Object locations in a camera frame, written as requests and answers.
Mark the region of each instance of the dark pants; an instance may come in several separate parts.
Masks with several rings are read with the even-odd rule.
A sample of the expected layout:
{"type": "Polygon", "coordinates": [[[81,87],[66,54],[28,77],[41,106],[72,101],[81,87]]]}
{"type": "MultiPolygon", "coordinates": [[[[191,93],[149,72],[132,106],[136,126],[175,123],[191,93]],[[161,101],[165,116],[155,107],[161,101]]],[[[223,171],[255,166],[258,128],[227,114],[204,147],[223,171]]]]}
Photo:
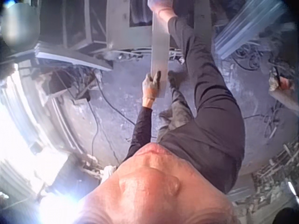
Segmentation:
{"type": "Polygon", "coordinates": [[[189,161],[216,188],[228,193],[244,158],[245,131],[240,109],[211,53],[193,29],[179,18],[172,18],[168,28],[184,53],[194,84],[197,116],[164,134],[159,144],[189,161]]]}
{"type": "Polygon", "coordinates": [[[168,110],[159,114],[161,128],[158,132],[158,143],[169,131],[181,127],[194,119],[184,95],[180,92],[178,86],[174,85],[175,79],[175,75],[169,75],[172,104],[168,110]]]}

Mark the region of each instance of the work glove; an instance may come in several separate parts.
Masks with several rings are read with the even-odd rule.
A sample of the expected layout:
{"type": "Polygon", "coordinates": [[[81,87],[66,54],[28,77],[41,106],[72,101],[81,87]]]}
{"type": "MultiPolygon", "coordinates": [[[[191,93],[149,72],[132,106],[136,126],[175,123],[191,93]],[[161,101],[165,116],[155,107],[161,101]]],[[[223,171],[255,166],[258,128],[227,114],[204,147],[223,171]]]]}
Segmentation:
{"type": "Polygon", "coordinates": [[[162,10],[172,9],[172,2],[173,0],[148,0],[148,6],[159,15],[162,10]]]}
{"type": "Polygon", "coordinates": [[[155,101],[160,91],[161,72],[158,71],[154,78],[148,73],[142,83],[143,101],[155,101]]]}

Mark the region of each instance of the workshop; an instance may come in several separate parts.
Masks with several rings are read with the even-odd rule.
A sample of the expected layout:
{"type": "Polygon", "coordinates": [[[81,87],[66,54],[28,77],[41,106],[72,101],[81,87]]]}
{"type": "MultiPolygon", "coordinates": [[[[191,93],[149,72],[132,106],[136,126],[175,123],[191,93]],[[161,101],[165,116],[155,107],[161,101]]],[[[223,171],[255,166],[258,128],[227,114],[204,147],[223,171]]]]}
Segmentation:
{"type": "Polygon", "coordinates": [[[299,223],[298,11],[2,1],[0,224],[299,223]]]}

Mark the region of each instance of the hand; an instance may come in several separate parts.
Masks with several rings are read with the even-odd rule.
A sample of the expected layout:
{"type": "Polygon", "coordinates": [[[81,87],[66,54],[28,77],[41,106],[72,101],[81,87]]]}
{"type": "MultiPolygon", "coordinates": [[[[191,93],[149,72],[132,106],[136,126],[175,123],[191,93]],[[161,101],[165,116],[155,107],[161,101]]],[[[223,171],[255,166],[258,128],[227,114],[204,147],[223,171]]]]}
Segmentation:
{"type": "Polygon", "coordinates": [[[172,8],[173,0],[148,0],[148,6],[166,23],[176,16],[172,8]]]}
{"type": "Polygon", "coordinates": [[[161,72],[157,72],[154,79],[148,73],[142,83],[142,105],[151,108],[160,91],[161,72]]]}

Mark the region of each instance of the concrete floor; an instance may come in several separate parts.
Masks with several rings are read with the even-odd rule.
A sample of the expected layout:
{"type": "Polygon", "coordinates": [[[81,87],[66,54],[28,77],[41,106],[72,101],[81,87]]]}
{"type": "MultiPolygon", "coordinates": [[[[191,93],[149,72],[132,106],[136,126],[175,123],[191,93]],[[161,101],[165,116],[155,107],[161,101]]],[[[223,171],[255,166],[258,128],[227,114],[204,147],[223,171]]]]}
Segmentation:
{"type": "MultiPolygon", "coordinates": [[[[221,72],[229,89],[235,96],[243,117],[266,114],[275,104],[269,96],[268,76],[261,72],[247,72],[223,63],[221,72]]],[[[169,69],[184,71],[178,62],[169,62],[169,69]]],[[[150,71],[150,58],[140,61],[116,62],[111,72],[103,73],[102,89],[110,103],[132,121],[136,121],[142,102],[142,81],[150,71]]],[[[190,82],[182,83],[181,91],[195,113],[193,88],[190,82]]],[[[102,166],[117,165],[126,156],[134,126],[116,113],[103,99],[99,91],[91,91],[91,106],[99,124],[92,152],[92,140],[96,133],[96,122],[89,105],[74,106],[70,100],[64,101],[63,110],[80,145],[99,159],[102,166]]],[[[158,114],[168,108],[171,95],[167,89],[164,98],[156,100],[152,114],[152,136],[159,130],[158,114]]],[[[278,113],[280,123],[272,139],[264,138],[266,124],[262,117],[245,120],[246,155],[241,174],[258,169],[272,156],[283,150],[283,143],[298,135],[298,118],[287,109],[278,113]]]]}

